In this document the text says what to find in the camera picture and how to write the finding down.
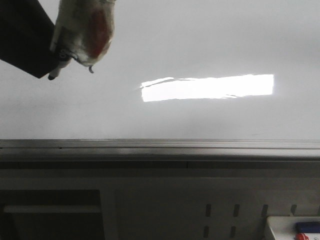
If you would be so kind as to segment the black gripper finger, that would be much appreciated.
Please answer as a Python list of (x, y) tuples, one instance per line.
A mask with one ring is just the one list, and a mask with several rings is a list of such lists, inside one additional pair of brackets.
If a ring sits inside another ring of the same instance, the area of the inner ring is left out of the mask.
[(50, 51), (54, 24), (37, 0), (0, 1), (0, 59), (42, 78), (59, 64)]

